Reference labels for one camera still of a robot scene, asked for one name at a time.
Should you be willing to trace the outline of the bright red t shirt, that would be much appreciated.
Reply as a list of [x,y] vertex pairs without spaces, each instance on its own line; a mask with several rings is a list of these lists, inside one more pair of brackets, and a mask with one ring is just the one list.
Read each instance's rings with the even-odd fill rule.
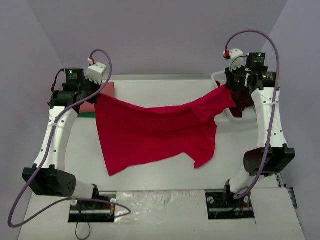
[[220,86],[192,102],[145,108],[102,94],[95,119],[107,172],[114,176],[131,166],[187,154],[198,169],[215,155],[215,118],[235,107]]

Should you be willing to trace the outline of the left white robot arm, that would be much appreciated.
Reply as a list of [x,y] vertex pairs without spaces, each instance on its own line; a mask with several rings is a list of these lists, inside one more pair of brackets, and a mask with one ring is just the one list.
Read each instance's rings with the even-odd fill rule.
[[96,63],[88,67],[64,69],[66,82],[62,90],[53,90],[49,120],[40,152],[32,167],[24,168],[22,178],[38,196],[82,199],[89,209],[97,208],[101,197],[97,186],[83,183],[65,171],[66,151],[72,127],[84,102],[96,104],[96,93],[107,67]]

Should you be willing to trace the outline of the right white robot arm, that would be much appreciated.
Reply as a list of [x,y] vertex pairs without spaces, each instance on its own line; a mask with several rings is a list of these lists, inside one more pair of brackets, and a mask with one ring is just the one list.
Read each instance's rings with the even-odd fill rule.
[[255,149],[244,154],[243,168],[225,184],[222,202],[229,207],[250,195],[256,183],[280,173],[294,158],[295,150],[288,146],[280,116],[278,72],[265,66],[265,53],[247,55],[230,51],[226,59],[226,87],[232,91],[248,90],[254,103],[258,140]]

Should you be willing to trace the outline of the dark red t shirt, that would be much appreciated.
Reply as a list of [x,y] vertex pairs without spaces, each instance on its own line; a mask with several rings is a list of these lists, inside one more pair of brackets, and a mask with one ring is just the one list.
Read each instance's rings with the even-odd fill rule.
[[227,89],[226,84],[224,84],[218,85],[215,92],[215,108],[220,112],[230,109],[234,117],[241,118],[244,109],[254,107],[253,100],[247,88],[235,92]]

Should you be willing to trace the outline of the folded salmon pink shirt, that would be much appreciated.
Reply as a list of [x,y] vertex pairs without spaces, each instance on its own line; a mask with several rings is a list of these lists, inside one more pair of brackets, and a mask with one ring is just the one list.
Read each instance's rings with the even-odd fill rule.
[[[113,82],[109,82],[103,90],[100,92],[100,94],[107,95],[110,97],[115,96],[115,85]],[[79,114],[88,114],[88,113],[94,113],[95,112],[95,105],[93,103],[84,102],[80,106]]]

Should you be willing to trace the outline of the folded green shirt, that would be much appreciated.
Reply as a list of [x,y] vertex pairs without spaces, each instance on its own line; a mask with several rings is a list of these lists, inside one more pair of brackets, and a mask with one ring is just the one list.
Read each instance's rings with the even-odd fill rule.
[[78,115],[79,118],[95,118],[96,114],[94,112],[81,113]]

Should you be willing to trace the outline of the white plastic basket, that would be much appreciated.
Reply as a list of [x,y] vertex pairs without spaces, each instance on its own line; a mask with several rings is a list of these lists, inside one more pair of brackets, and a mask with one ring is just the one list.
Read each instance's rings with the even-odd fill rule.
[[[222,86],[227,83],[227,77],[226,77],[225,72],[223,70],[213,73],[211,75],[211,78],[213,80],[213,85],[215,88],[217,88],[219,85]],[[244,111],[242,112],[242,117],[233,116],[233,114],[229,108],[227,108],[224,112],[225,112],[227,118],[233,123],[249,124],[249,123],[254,123],[257,121],[257,115],[255,112],[254,106],[250,106],[250,107],[244,109]]]

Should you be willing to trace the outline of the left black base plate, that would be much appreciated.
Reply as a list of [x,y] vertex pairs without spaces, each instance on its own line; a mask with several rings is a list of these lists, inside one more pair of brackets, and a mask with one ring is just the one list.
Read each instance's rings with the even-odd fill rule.
[[113,223],[116,206],[101,202],[72,200],[68,223]]

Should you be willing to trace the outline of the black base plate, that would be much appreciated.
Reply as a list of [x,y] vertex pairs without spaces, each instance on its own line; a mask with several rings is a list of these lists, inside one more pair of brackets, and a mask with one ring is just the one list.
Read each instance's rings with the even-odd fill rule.
[[234,199],[225,196],[223,190],[206,190],[205,200],[209,220],[254,219],[255,214],[249,196]]
[[113,223],[116,206],[101,202],[72,200],[68,223]]

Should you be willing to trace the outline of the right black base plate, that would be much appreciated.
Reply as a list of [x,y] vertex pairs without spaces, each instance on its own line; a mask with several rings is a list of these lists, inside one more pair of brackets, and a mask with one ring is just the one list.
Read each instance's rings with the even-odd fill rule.
[[225,196],[223,190],[206,190],[205,200],[209,220],[254,219],[255,214],[249,196],[234,199]]

